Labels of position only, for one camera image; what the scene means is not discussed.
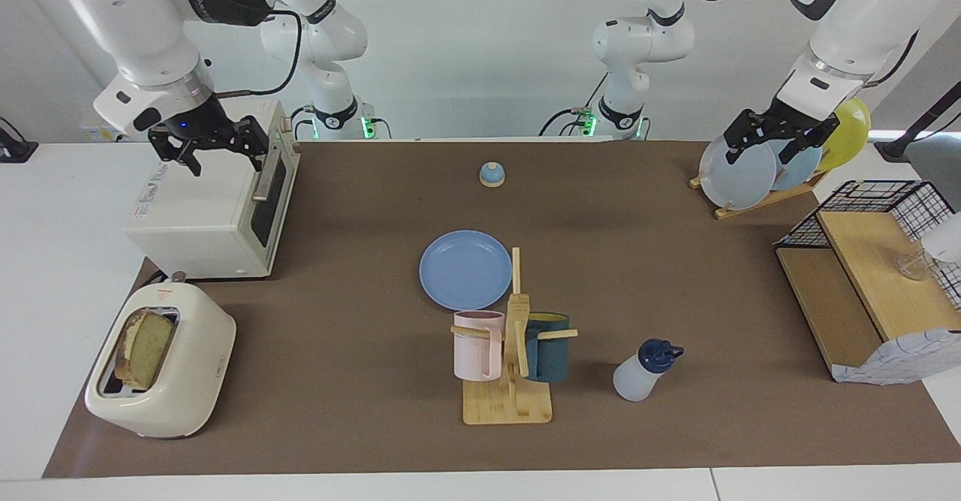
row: pink mug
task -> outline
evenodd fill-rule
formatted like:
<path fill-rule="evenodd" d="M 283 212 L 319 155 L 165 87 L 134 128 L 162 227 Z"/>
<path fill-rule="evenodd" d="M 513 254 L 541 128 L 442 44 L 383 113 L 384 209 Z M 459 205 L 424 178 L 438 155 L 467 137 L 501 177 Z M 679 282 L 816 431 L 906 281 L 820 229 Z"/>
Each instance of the pink mug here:
<path fill-rule="evenodd" d="M 493 381 L 501 377 L 504 313 L 457 312 L 454 326 L 486 330 L 490 337 L 453 335 L 453 374 L 464 381 Z"/>

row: white table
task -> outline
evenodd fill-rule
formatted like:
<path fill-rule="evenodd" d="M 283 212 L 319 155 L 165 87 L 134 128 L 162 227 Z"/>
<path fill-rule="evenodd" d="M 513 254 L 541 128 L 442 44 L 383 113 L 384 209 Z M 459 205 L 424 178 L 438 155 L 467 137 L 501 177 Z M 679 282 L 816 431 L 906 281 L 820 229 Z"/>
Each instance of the white table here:
<path fill-rule="evenodd" d="M 38 480 L 142 255 L 120 231 L 148 145 L 43 145 L 0 165 L 0 499 L 955 499 L 961 464 Z M 871 148 L 819 187 L 913 179 Z M 961 437 L 961 369 L 925 381 Z"/>

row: yellow plate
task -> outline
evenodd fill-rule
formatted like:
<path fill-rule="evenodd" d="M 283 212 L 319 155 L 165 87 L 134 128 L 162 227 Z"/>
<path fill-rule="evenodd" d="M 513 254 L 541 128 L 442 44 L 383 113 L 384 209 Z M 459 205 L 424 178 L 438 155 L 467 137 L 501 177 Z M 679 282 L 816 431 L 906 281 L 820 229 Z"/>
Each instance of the yellow plate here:
<path fill-rule="evenodd" d="M 818 172 L 837 169 L 854 159 L 868 143 L 868 131 L 871 131 L 871 111 L 865 107 L 859 98 L 851 98 L 838 105 L 834 111 L 841 125 L 824 143 L 824 155 Z"/>

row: dark teal mug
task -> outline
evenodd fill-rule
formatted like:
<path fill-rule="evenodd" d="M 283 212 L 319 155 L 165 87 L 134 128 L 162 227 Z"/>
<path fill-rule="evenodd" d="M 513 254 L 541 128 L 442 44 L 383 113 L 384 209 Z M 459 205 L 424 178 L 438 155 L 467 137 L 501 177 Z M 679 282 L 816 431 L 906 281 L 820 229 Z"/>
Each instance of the dark teal mug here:
<path fill-rule="evenodd" d="M 532 312 L 528 316 L 528 329 L 524 333 L 528 350 L 527 379 L 536 382 L 561 382 L 567 378 L 569 338 L 538 340 L 542 332 L 567 330 L 571 320 L 560 313 Z"/>

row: mug handle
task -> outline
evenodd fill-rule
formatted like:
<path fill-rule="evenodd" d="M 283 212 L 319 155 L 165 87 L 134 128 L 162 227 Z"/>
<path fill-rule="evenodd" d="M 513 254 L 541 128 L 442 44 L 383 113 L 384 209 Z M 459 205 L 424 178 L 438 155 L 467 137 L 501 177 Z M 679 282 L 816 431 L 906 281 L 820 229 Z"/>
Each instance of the mug handle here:
<path fill-rule="evenodd" d="M 487 381 L 491 381 L 497 379 L 501 375 L 500 371 L 497 372 L 497 375 L 494 375 L 494 372 L 492 371 L 492 365 L 501 357 L 501 334 L 495 333 L 495 329 L 492 329 L 491 327 L 485 327 L 484 330 L 487 330 L 487 333 L 490 333 L 490 345 L 487 346 L 487 368 L 484 371 L 481 371 L 480 374 L 487 379 Z"/>

